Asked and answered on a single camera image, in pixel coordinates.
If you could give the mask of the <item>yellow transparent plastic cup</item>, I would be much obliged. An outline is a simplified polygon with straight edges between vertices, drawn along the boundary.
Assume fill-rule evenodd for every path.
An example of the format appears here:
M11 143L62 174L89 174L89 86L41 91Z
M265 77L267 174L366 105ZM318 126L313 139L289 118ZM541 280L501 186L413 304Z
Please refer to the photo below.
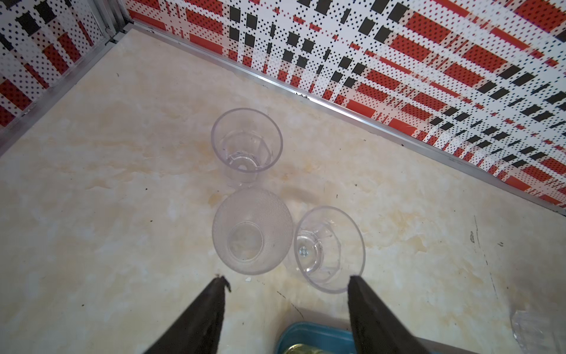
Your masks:
M312 345L296 344L287 348L284 354L330 354L330 352Z

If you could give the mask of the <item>frosted clear plastic cup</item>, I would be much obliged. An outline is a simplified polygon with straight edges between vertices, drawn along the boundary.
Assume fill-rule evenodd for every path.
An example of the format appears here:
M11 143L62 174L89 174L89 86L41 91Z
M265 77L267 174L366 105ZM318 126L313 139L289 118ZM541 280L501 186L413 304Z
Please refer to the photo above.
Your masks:
M246 188L218 207L212 240L219 258L233 271L265 274L290 250L293 219L283 200L269 190Z

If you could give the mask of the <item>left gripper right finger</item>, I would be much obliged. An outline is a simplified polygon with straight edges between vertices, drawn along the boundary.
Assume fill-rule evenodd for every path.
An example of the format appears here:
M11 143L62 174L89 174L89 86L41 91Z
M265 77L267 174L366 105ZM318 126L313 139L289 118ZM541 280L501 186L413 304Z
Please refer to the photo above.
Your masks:
M350 277L347 295L357 353L428 352L362 277Z

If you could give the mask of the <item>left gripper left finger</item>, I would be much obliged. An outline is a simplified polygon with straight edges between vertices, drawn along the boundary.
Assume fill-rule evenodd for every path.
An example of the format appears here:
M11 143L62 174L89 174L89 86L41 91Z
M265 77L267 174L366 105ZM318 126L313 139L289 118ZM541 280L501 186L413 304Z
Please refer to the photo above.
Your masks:
M216 353L226 306L228 280L215 277L155 341L147 353Z

